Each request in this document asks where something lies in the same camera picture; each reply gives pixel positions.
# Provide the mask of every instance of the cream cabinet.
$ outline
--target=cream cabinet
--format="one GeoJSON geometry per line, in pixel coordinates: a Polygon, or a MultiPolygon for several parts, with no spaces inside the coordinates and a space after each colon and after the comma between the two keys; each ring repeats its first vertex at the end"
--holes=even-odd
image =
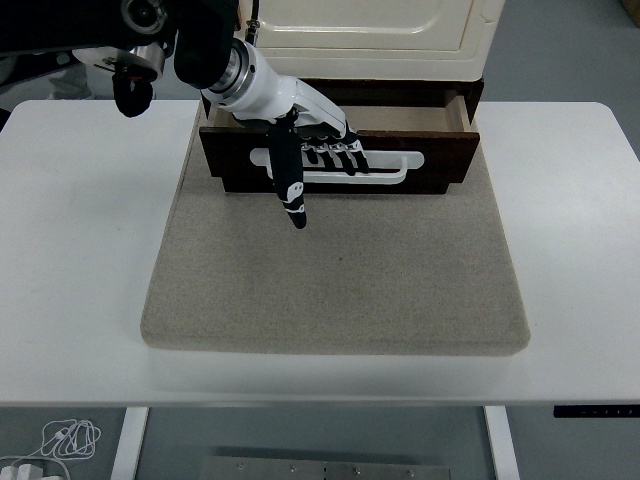
{"type": "MultiPolygon", "coordinates": [[[[505,0],[269,0],[258,47],[306,78],[474,81],[505,0]]],[[[252,0],[240,0],[243,25],[252,0]]]]}

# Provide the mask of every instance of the drawer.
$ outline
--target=drawer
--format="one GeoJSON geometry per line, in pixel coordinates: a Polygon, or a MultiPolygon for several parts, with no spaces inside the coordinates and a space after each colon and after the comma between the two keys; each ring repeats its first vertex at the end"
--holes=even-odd
{"type": "MultiPolygon", "coordinates": [[[[477,106],[481,82],[306,81],[344,109],[365,151],[417,152],[424,163],[396,184],[307,183],[305,192],[443,194],[450,183],[464,180],[480,140],[471,128],[470,112],[477,106]]],[[[222,179],[225,191],[273,192],[266,169],[250,159],[252,152],[267,148],[265,133],[241,127],[221,110],[200,129],[211,174],[222,179]]],[[[372,165],[371,172],[396,168],[372,165]]]]}

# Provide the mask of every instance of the white robotic hand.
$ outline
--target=white robotic hand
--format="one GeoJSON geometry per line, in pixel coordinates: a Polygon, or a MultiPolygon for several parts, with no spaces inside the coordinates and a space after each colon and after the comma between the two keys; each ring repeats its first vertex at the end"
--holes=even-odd
{"type": "Polygon", "coordinates": [[[314,165],[322,160],[327,170],[338,170],[335,156],[348,175],[369,173],[342,109],[301,80],[278,75],[246,42],[234,40],[225,74],[202,94],[240,123],[268,129],[276,194],[297,228],[306,225],[302,152],[314,165]]]}

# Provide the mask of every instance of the white drawer handle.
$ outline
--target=white drawer handle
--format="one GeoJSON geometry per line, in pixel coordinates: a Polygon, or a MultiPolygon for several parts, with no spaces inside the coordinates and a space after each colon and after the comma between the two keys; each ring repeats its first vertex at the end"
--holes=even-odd
{"type": "MultiPolygon", "coordinates": [[[[355,176],[345,172],[307,171],[304,172],[305,183],[342,183],[351,185],[396,185],[407,177],[407,171],[424,165],[424,156],[420,152],[395,152],[367,150],[365,152],[370,168],[392,170],[390,172],[356,173],[355,176]]],[[[265,167],[269,178],[273,178],[269,151],[266,148],[254,148],[250,154],[251,162],[258,167],[265,167]]],[[[314,167],[306,159],[305,168],[314,167]]]]}

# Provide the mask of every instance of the gray mat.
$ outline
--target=gray mat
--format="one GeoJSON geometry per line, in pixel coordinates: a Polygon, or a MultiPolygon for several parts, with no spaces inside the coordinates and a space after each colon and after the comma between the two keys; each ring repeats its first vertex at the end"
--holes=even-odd
{"type": "Polygon", "coordinates": [[[227,194],[197,135],[142,318],[153,347],[283,354],[509,355],[527,345],[482,154],[443,196],[227,194]]]}

